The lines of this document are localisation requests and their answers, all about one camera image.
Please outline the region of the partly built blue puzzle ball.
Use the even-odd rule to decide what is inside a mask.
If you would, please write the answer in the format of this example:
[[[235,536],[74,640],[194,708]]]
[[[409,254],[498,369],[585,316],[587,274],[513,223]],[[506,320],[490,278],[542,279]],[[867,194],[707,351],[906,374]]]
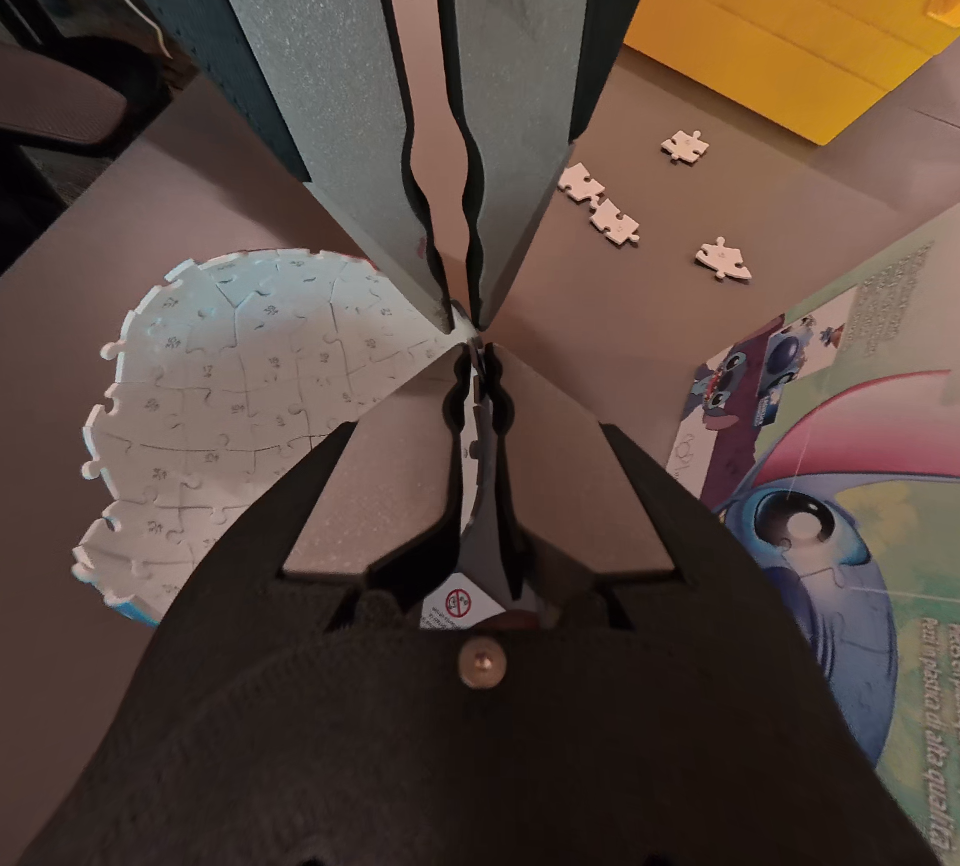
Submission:
[[[186,260],[101,350],[114,380],[82,428],[111,499],[74,577],[154,627],[246,508],[332,430],[476,335],[426,320],[368,260],[239,251]]]

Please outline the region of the white instruction leaflet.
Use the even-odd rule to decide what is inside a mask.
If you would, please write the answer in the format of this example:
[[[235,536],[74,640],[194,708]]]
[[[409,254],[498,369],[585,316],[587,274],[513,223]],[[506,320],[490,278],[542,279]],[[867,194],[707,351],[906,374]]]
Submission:
[[[451,573],[422,602],[418,626],[427,631],[469,629],[505,611],[460,571]]]

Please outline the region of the grey mesh office chair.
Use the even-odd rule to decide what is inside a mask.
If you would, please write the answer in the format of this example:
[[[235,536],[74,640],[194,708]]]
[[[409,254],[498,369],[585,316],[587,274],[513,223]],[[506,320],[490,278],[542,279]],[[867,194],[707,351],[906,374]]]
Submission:
[[[1,45],[1,131],[94,147],[121,127],[128,103],[85,73],[18,46]]]

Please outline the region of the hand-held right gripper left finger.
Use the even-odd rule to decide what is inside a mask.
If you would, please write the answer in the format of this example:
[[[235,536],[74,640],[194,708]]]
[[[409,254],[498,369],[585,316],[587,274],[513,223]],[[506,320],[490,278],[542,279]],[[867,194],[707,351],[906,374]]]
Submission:
[[[471,351],[457,344],[361,416],[284,562],[295,581],[389,592],[412,608],[460,551]]]

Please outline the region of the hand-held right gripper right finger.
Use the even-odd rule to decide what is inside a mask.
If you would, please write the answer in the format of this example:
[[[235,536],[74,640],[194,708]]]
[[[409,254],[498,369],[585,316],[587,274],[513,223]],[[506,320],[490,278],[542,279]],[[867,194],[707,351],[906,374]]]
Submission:
[[[498,344],[484,381],[493,502],[510,595],[549,603],[596,587],[669,579],[674,561],[599,420]]]

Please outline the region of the printed cardboard puzzle box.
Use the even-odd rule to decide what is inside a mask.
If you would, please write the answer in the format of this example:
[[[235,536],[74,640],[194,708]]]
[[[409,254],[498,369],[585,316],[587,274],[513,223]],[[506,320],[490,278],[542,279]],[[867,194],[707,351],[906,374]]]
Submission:
[[[959,210],[694,372],[667,471],[740,540],[941,864],[959,852]]]

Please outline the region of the yellow plastic bin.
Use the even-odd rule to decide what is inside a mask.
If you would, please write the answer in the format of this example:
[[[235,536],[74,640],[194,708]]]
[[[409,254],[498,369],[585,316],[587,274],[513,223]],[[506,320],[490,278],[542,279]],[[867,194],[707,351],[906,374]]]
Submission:
[[[958,28],[959,0],[641,0],[624,43],[825,145]]]

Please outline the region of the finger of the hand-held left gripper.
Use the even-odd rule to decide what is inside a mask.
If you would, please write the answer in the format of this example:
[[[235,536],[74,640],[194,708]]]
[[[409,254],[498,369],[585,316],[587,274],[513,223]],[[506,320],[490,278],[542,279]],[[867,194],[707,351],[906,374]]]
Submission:
[[[450,293],[411,170],[391,0],[229,0],[306,167],[306,187],[439,331]]]
[[[572,151],[587,0],[438,0],[443,66],[466,147],[471,318],[487,329]]]

